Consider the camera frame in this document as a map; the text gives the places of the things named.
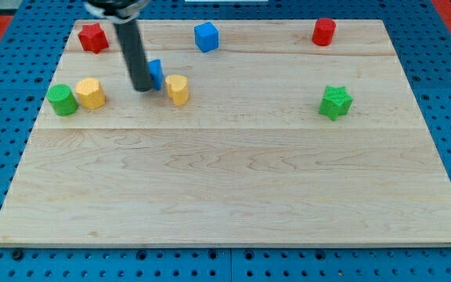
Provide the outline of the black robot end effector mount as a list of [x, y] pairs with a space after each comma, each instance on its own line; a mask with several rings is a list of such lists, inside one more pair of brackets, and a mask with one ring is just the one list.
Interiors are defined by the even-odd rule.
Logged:
[[150, 0], [86, 0], [84, 6], [93, 16], [110, 20], [114, 24], [126, 24], [136, 19]]

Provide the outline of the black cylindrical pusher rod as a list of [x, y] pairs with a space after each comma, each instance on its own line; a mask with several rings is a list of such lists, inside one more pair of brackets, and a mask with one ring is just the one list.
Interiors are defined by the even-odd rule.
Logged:
[[114, 29], [133, 89], [137, 92], [151, 90], [153, 82], [137, 19], [132, 19], [126, 23], [116, 23]]

